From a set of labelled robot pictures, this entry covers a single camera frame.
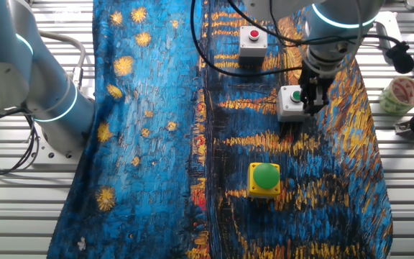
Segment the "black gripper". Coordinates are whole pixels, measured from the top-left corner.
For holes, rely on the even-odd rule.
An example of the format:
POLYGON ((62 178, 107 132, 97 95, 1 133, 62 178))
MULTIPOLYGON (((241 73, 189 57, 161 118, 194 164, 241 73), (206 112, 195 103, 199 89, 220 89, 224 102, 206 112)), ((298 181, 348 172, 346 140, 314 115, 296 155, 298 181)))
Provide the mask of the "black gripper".
POLYGON ((303 102, 304 108, 310 108, 310 115, 319 113, 324 106, 328 104, 328 97, 326 92, 333 83, 333 76, 321 76, 319 73, 312 71, 310 68, 303 68, 298 80, 301 88, 305 88, 307 91, 310 88, 317 88, 320 86, 324 93, 316 93, 316 97, 312 101, 306 92, 300 93, 300 100, 303 102))

